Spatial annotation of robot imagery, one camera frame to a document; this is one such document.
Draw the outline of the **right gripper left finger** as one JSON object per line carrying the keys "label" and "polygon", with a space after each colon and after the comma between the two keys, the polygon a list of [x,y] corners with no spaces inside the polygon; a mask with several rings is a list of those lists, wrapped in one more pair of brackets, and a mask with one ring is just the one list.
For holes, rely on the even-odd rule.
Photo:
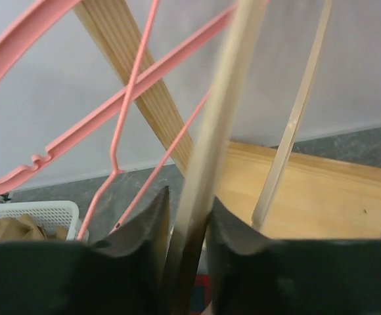
{"label": "right gripper left finger", "polygon": [[92,244],[0,243],[0,314],[156,314],[169,189]]}

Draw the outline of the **beige wooden hanger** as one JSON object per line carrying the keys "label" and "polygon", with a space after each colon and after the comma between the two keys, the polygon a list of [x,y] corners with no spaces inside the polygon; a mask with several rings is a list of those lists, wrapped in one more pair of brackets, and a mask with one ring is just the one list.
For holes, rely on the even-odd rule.
{"label": "beige wooden hanger", "polygon": [[[235,110],[266,9],[266,1],[238,1],[223,40],[170,239],[161,285],[161,314],[187,314],[189,311]],[[264,221],[290,156],[316,78],[331,9],[332,1],[325,1],[290,119],[252,216],[252,226],[255,229],[259,229]]]}

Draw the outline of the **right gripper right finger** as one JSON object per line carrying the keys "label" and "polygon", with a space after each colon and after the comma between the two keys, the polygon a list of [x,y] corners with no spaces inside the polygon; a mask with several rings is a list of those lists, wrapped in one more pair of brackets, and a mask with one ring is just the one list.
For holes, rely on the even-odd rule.
{"label": "right gripper right finger", "polygon": [[214,314],[381,314],[381,239],[271,239],[216,199],[206,244]]}

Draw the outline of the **red plaid skirt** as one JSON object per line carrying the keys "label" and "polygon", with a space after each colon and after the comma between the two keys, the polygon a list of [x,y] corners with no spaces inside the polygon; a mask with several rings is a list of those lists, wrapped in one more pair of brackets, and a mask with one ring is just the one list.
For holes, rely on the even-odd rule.
{"label": "red plaid skirt", "polygon": [[211,302],[210,279],[207,274],[197,274],[190,298],[190,315],[199,315]]}

